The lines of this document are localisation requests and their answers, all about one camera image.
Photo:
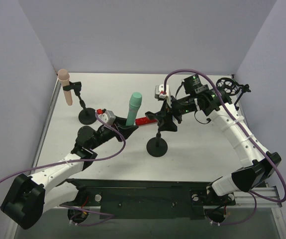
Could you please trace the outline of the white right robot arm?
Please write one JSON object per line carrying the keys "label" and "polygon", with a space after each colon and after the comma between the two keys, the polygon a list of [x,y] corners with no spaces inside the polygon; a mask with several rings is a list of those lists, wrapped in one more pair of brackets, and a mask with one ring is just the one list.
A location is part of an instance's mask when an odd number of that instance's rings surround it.
{"label": "white right robot arm", "polygon": [[163,101],[160,111],[154,115],[158,132],[176,132],[183,115],[202,111],[221,130],[238,155],[241,168],[210,183],[208,191],[213,195],[222,197],[234,191],[249,192],[268,179],[274,166],[280,163],[279,154],[269,152],[250,132],[228,95],[206,88],[201,92],[192,90],[188,96],[177,100],[168,89],[159,85],[155,88],[155,98]]}

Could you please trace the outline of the black clip mic stand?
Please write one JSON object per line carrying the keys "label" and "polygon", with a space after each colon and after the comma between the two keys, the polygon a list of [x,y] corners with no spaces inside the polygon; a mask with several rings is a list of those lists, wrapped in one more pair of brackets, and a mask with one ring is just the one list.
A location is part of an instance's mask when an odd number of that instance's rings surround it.
{"label": "black clip mic stand", "polygon": [[146,112],[145,116],[149,120],[156,120],[158,126],[156,136],[149,139],[146,144],[147,152],[153,157],[162,157],[166,154],[168,150],[167,142],[162,138],[160,131],[160,127],[163,122],[163,115],[161,112]]}
{"label": "black clip mic stand", "polygon": [[75,83],[70,82],[69,85],[63,87],[63,91],[65,93],[68,93],[71,90],[73,90],[75,95],[79,99],[80,106],[82,107],[82,110],[80,111],[78,115],[78,119],[80,123],[84,125],[90,125],[96,121],[95,110],[93,108],[86,107],[85,102],[81,98],[81,89],[82,89],[81,82],[75,82]]}

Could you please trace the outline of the mint green microphone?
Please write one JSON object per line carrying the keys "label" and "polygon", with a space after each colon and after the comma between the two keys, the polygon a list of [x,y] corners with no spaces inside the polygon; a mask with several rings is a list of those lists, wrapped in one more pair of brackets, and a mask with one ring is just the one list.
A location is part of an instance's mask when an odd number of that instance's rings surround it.
{"label": "mint green microphone", "polygon": [[129,110],[126,119],[126,126],[132,126],[135,124],[137,113],[141,107],[142,94],[140,92],[134,92],[131,95],[129,101]]}

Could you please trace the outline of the pink microphone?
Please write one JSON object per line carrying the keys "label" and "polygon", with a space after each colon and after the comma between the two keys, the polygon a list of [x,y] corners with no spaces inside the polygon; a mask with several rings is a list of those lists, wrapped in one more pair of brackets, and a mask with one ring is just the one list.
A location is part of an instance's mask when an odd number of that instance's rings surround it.
{"label": "pink microphone", "polygon": [[73,104],[71,92],[64,89],[64,87],[67,87],[70,85],[69,72],[66,69],[60,69],[58,71],[58,80],[61,83],[61,86],[63,88],[66,103],[68,106],[71,106]]}

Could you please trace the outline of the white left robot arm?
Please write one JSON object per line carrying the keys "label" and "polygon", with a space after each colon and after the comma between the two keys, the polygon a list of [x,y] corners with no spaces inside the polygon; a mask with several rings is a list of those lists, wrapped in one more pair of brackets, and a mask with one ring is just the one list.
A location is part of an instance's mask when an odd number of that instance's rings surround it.
{"label": "white left robot arm", "polygon": [[62,160],[29,176],[20,173],[15,177],[1,211],[21,228],[31,228],[44,212],[76,198],[77,188],[66,179],[98,160],[94,149],[112,138],[125,143],[137,129],[137,125],[126,125],[126,119],[119,117],[112,124],[103,120],[97,130],[81,127],[74,148]]}

